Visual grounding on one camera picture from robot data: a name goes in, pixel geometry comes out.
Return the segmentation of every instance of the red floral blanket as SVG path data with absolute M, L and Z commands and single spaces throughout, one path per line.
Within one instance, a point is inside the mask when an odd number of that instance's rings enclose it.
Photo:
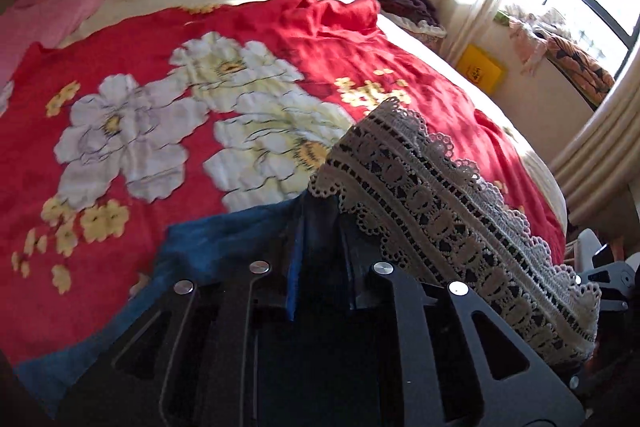
M 478 163 L 559 262 L 564 237 L 504 133 L 390 44 L 376 0 L 270 0 L 131 18 L 32 46 L 0 119 L 0 335 L 12 363 L 105 325 L 166 228 L 304 190 L 389 96 Z

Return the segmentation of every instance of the pink towel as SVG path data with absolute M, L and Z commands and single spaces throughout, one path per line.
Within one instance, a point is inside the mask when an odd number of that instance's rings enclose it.
M 104 0 L 16 0 L 0 15 L 0 89 L 34 42 L 53 48 Z

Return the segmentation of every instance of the purple cloth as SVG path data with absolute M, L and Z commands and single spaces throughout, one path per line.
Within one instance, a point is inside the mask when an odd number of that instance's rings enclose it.
M 429 26 L 440 26 L 436 8 L 429 0 L 378 0 L 385 12 L 405 17 L 411 22 L 427 21 Z

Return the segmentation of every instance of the lace trim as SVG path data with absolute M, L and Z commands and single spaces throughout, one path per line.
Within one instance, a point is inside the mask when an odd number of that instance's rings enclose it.
M 9 80 L 2 90 L 0 90 L 0 116 L 4 115 L 4 112 L 9 108 L 9 98 L 14 92 L 14 81 Z
M 379 235 L 382 255 L 420 281 L 463 280 L 547 363 L 586 359 L 594 348 L 597 285 L 575 284 L 553 266 L 518 210 L 504 210 L 476 164 L 452 160 L 449 136 L 428 134 L 422 117 L 385 100 L 333 147 L 309 181 L 336 194 L 340 211 Z

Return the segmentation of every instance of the metal screw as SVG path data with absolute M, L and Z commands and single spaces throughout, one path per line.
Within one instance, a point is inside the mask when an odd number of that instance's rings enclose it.
M 469 286 L 462 281 L 453 281 L 449 284 L 449 291 L 453 293 L 453 295 L 463 296 L 469 293 Z
M 373 270 L 380 275 L 389 275 L 394 270 L 394 266 L 390 263 L 375 263 L 373 265 Z
M 267 273 L 270 269 L 269 263 L 267 261 L 253 261 L 249 265 L 249 271 L 251 273 L 255 273 L 256 275 L 260 275 L 261 273 Z
M 174 284 L 174 292 L 178 295 L 187 295 L 193 291 L 193 283 L 187 279 L 183 279 Z

